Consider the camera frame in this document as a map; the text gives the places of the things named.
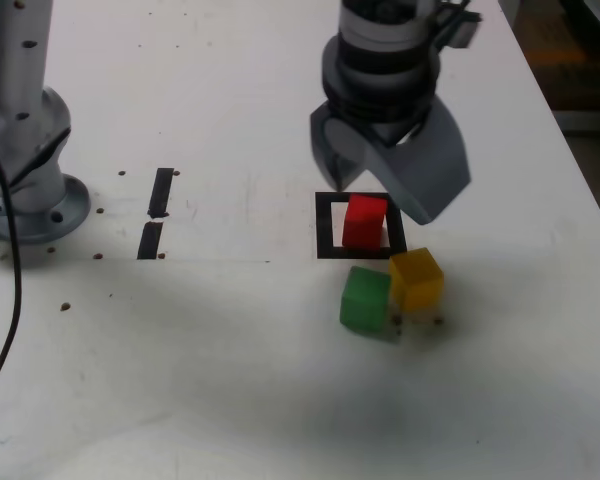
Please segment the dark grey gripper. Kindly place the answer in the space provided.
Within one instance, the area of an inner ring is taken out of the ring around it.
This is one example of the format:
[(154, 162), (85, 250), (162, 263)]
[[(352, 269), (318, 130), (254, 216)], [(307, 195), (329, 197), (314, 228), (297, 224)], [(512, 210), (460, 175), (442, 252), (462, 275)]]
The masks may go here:
[(336, 191), (369, 172), (402, 212), (429, 224), (471, 181), (460, 128), (439, 97), (415, 117), (341, 118), (327, 102), (310, 115), (314, 161)]

